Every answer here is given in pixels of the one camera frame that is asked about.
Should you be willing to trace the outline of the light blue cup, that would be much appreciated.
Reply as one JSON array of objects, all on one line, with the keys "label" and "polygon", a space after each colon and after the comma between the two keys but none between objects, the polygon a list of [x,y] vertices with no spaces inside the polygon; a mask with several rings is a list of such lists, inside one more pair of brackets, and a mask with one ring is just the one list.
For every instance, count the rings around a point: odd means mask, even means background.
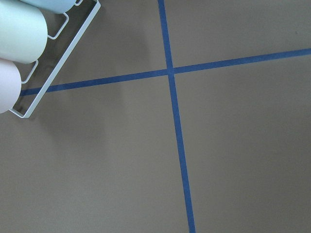
[{"label": "light blue cup", "polygon": [[70,10],[76,3],[76,0],[21,0],[32,6],[62,14]]}]

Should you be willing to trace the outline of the pale pink cup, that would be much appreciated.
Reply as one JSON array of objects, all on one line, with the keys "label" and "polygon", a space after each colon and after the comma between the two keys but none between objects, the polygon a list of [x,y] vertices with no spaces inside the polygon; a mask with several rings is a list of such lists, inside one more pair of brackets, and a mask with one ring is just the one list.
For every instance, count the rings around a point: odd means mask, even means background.
[{"label": "pale pink cup", "polygon": [[12,109],[21,92],[21,76],[12,61],[0,60],[0,113]]}]

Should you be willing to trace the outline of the mint green cup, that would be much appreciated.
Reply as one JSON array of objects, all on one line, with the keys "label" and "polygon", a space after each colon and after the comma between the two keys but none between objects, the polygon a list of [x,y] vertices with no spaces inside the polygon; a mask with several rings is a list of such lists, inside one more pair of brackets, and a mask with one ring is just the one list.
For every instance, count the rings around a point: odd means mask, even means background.
[{"label": "mint green cup", "polygon": [[47,23],[41,11],[19,0],[0,2],[0,57],[30,64],[43,53]]}]

